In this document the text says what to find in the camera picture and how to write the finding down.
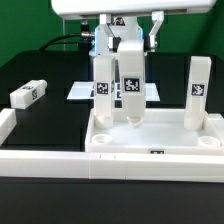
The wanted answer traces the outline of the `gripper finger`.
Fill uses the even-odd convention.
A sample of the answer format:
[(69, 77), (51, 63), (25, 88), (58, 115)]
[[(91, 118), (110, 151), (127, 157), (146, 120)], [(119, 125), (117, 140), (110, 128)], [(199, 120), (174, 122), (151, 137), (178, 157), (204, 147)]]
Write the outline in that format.
[(101, 14), (100, 24), (98, 27), (98, 52), (116, 52), (120, 44), (121, 38), (116, 37), (111, 30), (111, 15)]
[(144, 48), (146, 52), (154, 52), (157, 48), (158, 43), (156, 40), (156, 36), (163, 24), (164, 12), (155, 11), (152, 13), (151, 17), (152, 17), (153, 26), (149, 34), (145, 37), (145, 40), (144, 40)]

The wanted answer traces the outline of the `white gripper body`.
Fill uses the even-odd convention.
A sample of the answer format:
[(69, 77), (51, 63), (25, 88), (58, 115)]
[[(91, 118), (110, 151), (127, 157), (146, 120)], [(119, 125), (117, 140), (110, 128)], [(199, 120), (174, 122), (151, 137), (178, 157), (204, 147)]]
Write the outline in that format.
[(147, 15), (155, 11), (171, 14), (206, 13), (217, 0), (51, 0), (62, 17), (91, 17), (100, 14)]

